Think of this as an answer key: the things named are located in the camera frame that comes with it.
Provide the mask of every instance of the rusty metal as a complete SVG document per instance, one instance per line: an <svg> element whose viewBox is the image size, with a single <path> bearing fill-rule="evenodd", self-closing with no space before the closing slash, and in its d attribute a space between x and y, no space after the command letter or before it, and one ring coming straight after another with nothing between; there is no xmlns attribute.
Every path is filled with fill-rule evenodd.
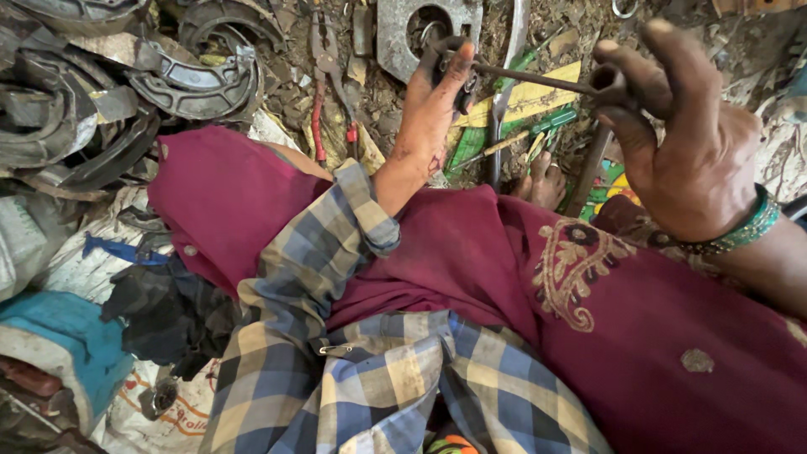
<svg viewBox="0 0 807 454"><path fill-rule="evenodd" d="M594 186L594 178L600 169L600 163L605 156L605 149L613 139L613 131L608 126L598 123L594 129L594 137L592 143L589 145L586 156L583 159L583 165L580 167L580 172L577 175L577 183L571 191L569 204L566 207L564 216L578 217L583 207L586 205L588 194L592 191Z"/></svg>
<svg viewBox="0 0 807 454"><path fill-rule="evenodd" d="M807 0L712 0L712 5L718 16L730 12L748 16L793 10L807 5Z"/></svg>

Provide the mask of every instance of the red handle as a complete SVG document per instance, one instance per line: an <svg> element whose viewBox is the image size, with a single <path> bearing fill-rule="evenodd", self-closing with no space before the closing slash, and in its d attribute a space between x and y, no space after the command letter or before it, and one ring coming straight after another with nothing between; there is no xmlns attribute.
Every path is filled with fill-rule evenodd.
<svg viewBox="0 0 807 454"><path fill-rule="evenodd" d="M325 85L322 82L316 83L316 93L314 94L314 112L311 113L311 132L314 136L314 148L316 149L316 160L325 161L328 155L322 148L322 136L320 135L320 114L322 113L322 100L325 93Z"/></svg>

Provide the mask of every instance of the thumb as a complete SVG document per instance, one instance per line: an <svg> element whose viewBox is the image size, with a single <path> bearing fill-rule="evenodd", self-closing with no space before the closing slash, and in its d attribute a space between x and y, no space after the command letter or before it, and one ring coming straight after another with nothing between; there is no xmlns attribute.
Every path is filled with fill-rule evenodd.
<svg viewBox="0 0 807 454"><path fill-rule="evenodd" d="M472 43L465 43L454 54L449 63L449 68L445 72L440 85L435 88L433 96L438 103L454 104L454 98L465 85L470 74L470 68L474 64L475 48Z"/></svg>
<svg viewBox="0 0 807 454"><path fill-rule="evenodd" d="M613 106L597 109L596 118L609 126L617 137L630 186L636 191L650 187L653 159L659 147L650 121L637 111Z"/></svg>

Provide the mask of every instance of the toe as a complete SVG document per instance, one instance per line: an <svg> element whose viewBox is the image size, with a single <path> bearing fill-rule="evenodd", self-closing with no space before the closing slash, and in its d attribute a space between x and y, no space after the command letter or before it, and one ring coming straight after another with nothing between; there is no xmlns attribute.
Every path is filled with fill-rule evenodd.
<svg viewBox="0 0 807 454"><path fill-rule="evenodd" d="M522 200L527 200L527 197L529 197L529 193L532 187L533 187L532 177L530 177L529 175L524 175L521 178L521 181L518 182L518 186L516 186L516 189L514 189L510 195L512 195L513 197L518 197L519 199Z"/></svg>
<svg viewBox="0 0 807 454"><path fill-rule="evenodd" d="M541 154L539 154L538 157L533 160L533 163L529 165L535 181L541 181L544 179L546 176L546 169L549 168L551 163L552 155L550 152L545 150L541 151Z"/></svg>

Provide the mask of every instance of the green bangle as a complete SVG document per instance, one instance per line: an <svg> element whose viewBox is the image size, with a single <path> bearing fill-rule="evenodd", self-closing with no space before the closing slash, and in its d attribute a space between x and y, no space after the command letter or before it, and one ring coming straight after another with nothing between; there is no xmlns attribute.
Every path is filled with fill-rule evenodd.
<svg viewBox="0 0 807 454"><path fill-rule="evenodd" d="M695 255L715 255L735 250L759 240L779 219L779 204L768 194L765 187L755 184L757 200L754 203L754 216L740 223L730 232L707 242L678 242L684 252Z"/></svg>

